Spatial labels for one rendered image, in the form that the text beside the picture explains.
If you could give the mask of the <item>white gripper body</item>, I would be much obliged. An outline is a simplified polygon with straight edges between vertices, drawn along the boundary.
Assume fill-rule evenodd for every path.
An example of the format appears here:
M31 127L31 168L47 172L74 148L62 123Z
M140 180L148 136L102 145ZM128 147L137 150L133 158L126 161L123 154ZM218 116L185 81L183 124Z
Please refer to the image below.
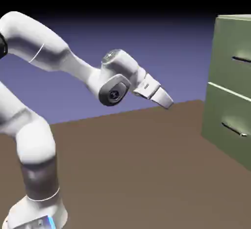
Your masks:
M156 90L156 92L151 97L151 101L155 102L159 106L169 109L174 103L173 99L161 86Z

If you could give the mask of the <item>green cabinet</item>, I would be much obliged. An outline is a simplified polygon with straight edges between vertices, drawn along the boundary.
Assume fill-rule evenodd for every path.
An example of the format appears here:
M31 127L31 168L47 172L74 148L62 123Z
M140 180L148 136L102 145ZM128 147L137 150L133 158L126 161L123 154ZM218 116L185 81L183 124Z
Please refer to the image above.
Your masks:
M215 20L201 134L251 171L251 14Z

